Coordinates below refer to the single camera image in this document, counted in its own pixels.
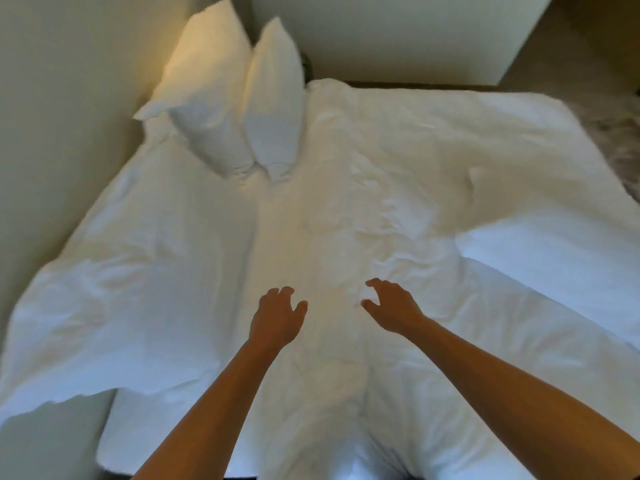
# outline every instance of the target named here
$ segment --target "white bedsheet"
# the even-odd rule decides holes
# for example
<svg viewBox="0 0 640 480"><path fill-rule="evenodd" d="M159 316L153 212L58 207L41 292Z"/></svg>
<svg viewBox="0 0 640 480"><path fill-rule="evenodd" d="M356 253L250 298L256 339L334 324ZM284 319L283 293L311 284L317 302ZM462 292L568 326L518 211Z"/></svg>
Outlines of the white bedsheet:
<svg viewBox="0 0 640 480"><path fill-rule="evenodd" d="M627 215L615 176L564 106L537 95L310 87L292 179L244 183L259 227L234 349L261 294L308 299L297 338L268 371L228 476L529 479L437 368L359 308L364 280L394 280L423 312L575 396L640 438L640 355L454 243L468 168L508 167L574 185ZM100 441L105 468L134 471L217 372L153 397L120 391Z"/></svg>

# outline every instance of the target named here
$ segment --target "white pillow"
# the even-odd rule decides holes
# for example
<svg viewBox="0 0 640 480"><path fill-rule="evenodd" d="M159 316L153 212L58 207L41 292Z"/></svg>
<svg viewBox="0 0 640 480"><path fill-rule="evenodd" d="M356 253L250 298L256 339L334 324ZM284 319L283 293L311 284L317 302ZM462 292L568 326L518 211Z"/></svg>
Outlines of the white pillow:
<svg viewBox="0 0 640 480"><path fill-rule="evenodd" d="M179 137L144 144L16 305L0 422L126 387L150 394L223 364L251 207Z"/></svg>
<svg viewBox="0 0 640 480"><path fill-rule="evenodd" d="M135 118L168 111L194 153L222 175L253 165L238 114L252 49L230 0L191 17L151 101Z"/></svg>
<svg viewBox="0 0 640 480"><path fill-rule="evenodd" d="M272 180L284 179L298 158L304 98L300 53L275 18L255 47L241 117L255 159Z"/></svg>
<svg viewBox="0 0 640 480"><path fill-rule="evenodd" d="M473 202L456 238L462 256L640 350L640 235L632 226L580 209L551 182L535 191L514 175L472 168L470 176Z"/></svg>

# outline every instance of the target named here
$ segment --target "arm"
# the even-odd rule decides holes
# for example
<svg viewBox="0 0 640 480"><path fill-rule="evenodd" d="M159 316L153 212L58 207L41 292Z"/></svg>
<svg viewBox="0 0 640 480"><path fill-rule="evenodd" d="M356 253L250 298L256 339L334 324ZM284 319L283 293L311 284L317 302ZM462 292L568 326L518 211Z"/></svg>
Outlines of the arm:
<svg viewBox="0 0 640 480"><path fill-rule="evenodd" d="M249 339L132 480L224 478L264 375L304 322L307 302L292 310L292 294L274 288L260 299Z"/></svg>
<svg viewBox="0 0 640 480"><path fill-rule="evenodd" d="M640 443L580 401L471 345L425 317L395 283L367 282L364 309L424 352L539 480L632 480Z"/></svg>

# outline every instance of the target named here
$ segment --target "white wall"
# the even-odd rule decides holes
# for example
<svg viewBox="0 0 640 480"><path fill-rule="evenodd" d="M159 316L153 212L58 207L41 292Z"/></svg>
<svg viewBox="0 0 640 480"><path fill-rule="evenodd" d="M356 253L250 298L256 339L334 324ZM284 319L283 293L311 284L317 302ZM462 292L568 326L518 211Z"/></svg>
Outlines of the white wall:
<svg viewBox="0 0 640 480"><path fill-rule="evenodd" d="M253 0L280 15L316 78L497 84L550 0Z"/></svg>
<svg viewBox="0 0 640 480"><path fill-rule="evenodd" d="M210 0L0 0L0 338L14 302L140 142L131 115ZM7 421L3 480L86 480L111 396Z"/></svg>

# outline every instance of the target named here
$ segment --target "hand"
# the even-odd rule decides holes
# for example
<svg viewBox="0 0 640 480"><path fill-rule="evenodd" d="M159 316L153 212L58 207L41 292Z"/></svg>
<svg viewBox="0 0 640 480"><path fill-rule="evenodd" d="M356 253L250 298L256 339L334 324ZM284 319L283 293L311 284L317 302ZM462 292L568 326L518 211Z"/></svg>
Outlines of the hand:
<svg viewBox="0 0 640 480"><path fill-rule="evenodd" d="M249 342L275 352L277 355L285 345L298 336L307 314L308 303L301 301L291 309L294 290L285 286L282 290L270 289L260 298L258 311L253 316Z"/></svg>
<svg viewBox="0 0 640 480"><path fill-rule="evenodd" d="M378 294L380 305L370 299L361 302L362 307L373 320L385 330L407 336L415 325L425 320L420 307L413 300L411 293L396 283L380 281L377 278L365 283Z"/></svg>

